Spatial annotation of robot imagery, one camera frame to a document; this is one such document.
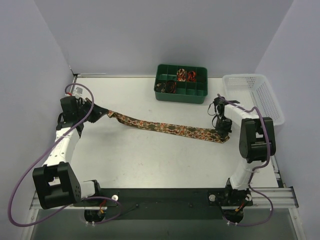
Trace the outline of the paisley patterned necktie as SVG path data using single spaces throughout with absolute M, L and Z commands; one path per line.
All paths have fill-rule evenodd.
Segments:
M 217 132 L 213 128 L 201 128 L 186 125 L 140 120 L 112 110 L 108 111 L 107 116 L 110 119 L 116 119 L 119 123 L 123 125 L 136 129 L 186 137 L 190 139 L 202 140 L 212 143 L 223 144 L 226 142 L 224 141 L 224 139 L 220 140 L 218 138 Z

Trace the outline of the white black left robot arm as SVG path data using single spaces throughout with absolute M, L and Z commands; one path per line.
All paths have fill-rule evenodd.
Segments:
M 88 98 L 75 96 L 62 98 L 60 105 L 62 112 L 57 119 L 55 146 L 43 165 L 32 172 L 40 206 L 45 210 L 77 204 L 101 194 L 97 180 L 78 181 L 71 160 L 84 123 L 95 123 L 109 111 Z

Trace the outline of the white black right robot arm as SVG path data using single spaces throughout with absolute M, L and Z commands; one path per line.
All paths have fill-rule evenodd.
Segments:
M 226 189 L 230 199 L 244 196 L 255 173 L 266 167 L 276 152 L 273 120 L 263 117 L 256 106 L 248 110 L 237 100 L 228 101 L 220 95 L 213 105 L 214 128 L 221 138 L 232 132 L 232 125 L 240 127 L 238 147 L 242 159 L 227 180 Z

